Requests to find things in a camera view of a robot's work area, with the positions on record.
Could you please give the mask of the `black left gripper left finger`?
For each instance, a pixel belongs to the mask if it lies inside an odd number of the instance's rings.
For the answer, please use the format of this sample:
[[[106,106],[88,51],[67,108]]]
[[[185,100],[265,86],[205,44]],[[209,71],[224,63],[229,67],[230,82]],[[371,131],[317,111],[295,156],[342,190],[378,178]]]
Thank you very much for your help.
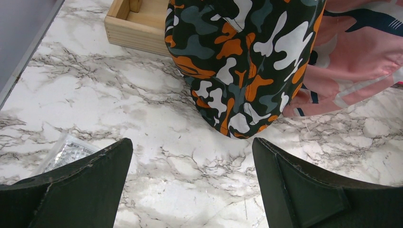
[[[113,227],[132,155],[132,141],[123,138],[57,169],[1,185],[1,227]]]

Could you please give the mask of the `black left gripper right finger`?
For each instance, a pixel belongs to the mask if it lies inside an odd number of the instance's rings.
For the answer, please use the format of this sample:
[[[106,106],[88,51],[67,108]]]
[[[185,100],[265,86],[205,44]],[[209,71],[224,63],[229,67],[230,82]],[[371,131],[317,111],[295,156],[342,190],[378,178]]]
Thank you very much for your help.
[[[403,189],[351,179],[255,138],[253,159],[271,228],[400,228]]]

